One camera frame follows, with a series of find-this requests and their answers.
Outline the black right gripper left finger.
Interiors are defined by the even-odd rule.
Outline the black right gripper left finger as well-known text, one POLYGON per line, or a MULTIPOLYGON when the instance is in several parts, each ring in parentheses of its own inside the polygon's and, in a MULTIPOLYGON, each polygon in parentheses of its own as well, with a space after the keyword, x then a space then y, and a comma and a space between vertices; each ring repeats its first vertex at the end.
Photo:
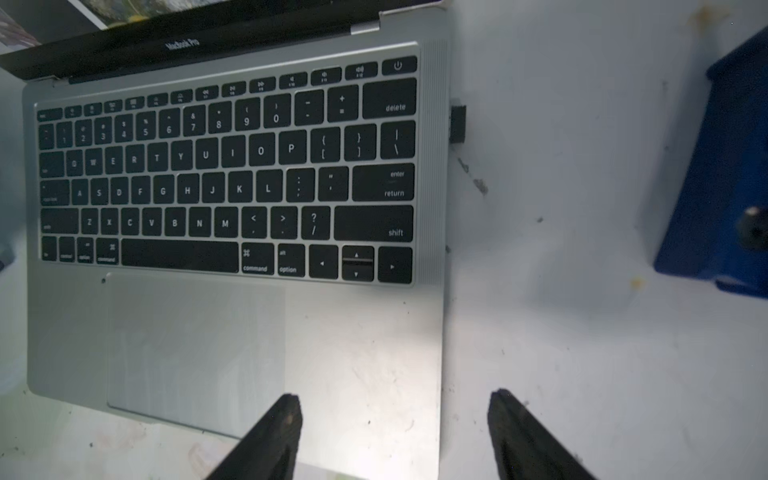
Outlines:
POLYGON ((302 425, 299 397, 282 395, 207 479, 291 480, 302 425))

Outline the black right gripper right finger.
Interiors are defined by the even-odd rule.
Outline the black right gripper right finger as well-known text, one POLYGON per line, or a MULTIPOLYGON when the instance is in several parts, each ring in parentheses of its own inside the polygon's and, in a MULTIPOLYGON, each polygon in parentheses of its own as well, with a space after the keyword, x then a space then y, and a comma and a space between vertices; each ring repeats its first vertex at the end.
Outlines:
POLYGON ((491 394, 487 422, 500 479, 595 479, 510 391, 491 394))

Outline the black usb mouse receiver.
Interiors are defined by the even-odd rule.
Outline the black usb mouse receiver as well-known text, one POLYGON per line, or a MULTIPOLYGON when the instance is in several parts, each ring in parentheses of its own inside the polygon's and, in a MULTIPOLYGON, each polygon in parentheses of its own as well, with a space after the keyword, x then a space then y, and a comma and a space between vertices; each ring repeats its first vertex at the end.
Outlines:
POLYGON ((454 105, 451 107, 449 142, 463 144, 466 140, 467 107, 454 105))

